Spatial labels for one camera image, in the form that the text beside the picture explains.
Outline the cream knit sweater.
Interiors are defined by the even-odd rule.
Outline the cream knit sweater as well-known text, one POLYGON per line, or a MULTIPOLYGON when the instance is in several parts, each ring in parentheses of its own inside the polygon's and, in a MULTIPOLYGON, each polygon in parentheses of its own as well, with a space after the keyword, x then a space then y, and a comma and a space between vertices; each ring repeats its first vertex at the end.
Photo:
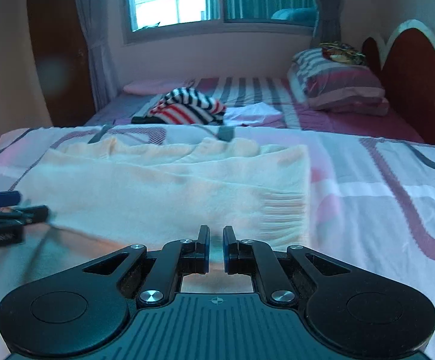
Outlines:
POLYGON ((284 248, 309 238, 310 160, 303 145, 206 138, 196 145, 126 145, 117 138, 49 150, 18 183, 52 224, 157 248, 231 226, 284 248))

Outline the patterned white pink quilt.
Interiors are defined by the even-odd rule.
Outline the patterned white pink quilt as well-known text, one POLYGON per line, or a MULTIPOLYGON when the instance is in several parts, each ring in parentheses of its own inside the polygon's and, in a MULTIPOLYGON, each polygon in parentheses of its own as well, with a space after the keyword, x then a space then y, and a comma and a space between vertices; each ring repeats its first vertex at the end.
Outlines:
MULTIPOLYGON (((0 136, 0 190, 11 190, 49 149, 111 137, 129 146, 199 144, 247 138, 260 145, 307 145, 312 166, 311 228, 306 246, 408 284, 435 306, 435 145, 271 127, 134 125, 18 129, 0 136)), ((22 244, 0 248, 0 300, 15 287, 132 243, 92 239, 46 224, 22 244)), ((435 333, 427 355, 435 359, 435 333)), ((0 336, 0 359, 8 349, 0 336)))

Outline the striped purple bedsheet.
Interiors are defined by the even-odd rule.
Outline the striped purple bedsheet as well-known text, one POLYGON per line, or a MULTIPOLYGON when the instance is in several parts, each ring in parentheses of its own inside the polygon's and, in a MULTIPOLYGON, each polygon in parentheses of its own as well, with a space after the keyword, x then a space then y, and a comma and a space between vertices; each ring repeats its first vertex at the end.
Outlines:
MULTIPOLYGON (((199 78, 195 79, 194 84, 200 92, 222 100, 228 107, 245 107, 264 102, 275 108, 283 117, 266 125, 269 127, 424 142, 391 108, 385 116, 313 111, 298 102, 288 80, 284 78, 199 78)), ((161 96, 136 96, 122 92, 85 125, 128 125, 133 116, 143 116, 161 96)))

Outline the dark wooden door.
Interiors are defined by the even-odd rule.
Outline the dark wooden door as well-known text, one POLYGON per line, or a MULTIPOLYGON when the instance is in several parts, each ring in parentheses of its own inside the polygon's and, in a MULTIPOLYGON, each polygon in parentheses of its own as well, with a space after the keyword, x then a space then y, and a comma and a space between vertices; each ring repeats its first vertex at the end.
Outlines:
POLYGON ((52 124, 84 125, 94 114, 86 41, 75 0, 26 0, 40 88, 52 124))

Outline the pink small pillow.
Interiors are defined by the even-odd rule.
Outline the pink small pillow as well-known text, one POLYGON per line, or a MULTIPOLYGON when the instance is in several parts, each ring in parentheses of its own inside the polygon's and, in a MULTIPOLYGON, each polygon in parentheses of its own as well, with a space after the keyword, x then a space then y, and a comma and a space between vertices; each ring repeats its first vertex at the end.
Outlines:
POLYGON ((122 91, 137 96, 167 94, 182 87, 192 86, 192 80, 135 80, 125 85, 122 91))

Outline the striped folded garment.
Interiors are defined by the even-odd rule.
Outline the striped folded garment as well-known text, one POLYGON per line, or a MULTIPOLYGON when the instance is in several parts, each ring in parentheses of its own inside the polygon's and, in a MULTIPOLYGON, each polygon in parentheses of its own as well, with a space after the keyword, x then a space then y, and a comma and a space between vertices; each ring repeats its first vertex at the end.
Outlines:
POLYGON ((227 107, 196 88, 176 88, 163 95, 134 125, 224 125, 227 107))

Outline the white folded cloth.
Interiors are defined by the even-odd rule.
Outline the white folded cloth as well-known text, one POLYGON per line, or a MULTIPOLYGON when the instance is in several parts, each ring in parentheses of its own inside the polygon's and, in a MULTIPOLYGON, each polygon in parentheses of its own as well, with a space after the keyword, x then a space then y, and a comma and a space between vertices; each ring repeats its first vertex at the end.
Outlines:
POLYGON ((273 106, 259 102, 247 106, 228 107, 224 114, 224 125, 263 126, 282 121, 284 115, 273 106))

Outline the red white headboard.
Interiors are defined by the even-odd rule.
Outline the red white headboard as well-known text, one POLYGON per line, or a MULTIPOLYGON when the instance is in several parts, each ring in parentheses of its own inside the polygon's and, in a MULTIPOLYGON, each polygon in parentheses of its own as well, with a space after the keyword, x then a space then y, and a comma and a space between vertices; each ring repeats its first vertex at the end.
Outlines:
POLYGON ((361 50, 393 111, 435 145, 435 32, 410 19, 388 39, 378 33, 368 36, 361 50))

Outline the grey left curtain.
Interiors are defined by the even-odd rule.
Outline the grey left curtain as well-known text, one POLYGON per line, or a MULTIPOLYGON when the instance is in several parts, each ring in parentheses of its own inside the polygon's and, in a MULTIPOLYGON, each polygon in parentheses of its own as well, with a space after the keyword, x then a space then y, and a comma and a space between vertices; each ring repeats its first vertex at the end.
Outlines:
POLYGON ((91 91, 97 111, 115 99, 118 92, 108 34, 108 0, 75 0, 87 47, 91 91))

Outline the striped pillow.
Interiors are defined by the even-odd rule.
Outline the striped pillow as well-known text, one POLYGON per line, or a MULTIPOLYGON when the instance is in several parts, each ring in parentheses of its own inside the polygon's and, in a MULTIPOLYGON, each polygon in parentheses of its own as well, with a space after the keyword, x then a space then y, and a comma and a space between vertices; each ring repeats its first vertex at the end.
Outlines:
POLYGON ((334 62, 321 49, 293 56, 287 79, 296 100, 313 111, 385 116, 389 102, 367 66, 334 62))

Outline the window with teal blinds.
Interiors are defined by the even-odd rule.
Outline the window with teal blinds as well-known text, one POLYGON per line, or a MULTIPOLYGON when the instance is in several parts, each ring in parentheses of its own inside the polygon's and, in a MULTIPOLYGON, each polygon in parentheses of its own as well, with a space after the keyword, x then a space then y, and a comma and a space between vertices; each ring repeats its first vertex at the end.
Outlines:
POLYGON ((316 8, 314 0, 123 0, 126 43, 202 33, 312 29, 271 16, 286 8, 316 8))

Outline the colourful item on pillow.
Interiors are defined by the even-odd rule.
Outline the colourful item on pillow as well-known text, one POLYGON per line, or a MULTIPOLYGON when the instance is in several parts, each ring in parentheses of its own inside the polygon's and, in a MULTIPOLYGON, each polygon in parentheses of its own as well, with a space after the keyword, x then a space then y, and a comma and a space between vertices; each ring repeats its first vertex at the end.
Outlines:
POLYGON ((322 57, 332 62, 356 66, 366 66, 366 56, 358 49, 343 42, 322 42, 319 47, 322 57))

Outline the teal plush on sill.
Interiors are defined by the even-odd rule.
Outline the teal plush on sill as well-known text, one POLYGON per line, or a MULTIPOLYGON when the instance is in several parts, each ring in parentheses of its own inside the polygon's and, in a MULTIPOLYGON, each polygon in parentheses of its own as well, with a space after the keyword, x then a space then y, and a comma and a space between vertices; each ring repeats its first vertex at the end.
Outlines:
POLYGON ((271 18, 273 20, 283 20, 304 27, 314 27, 318 12, 313 7, 306 8, 286 8, 277 10, 271 18))

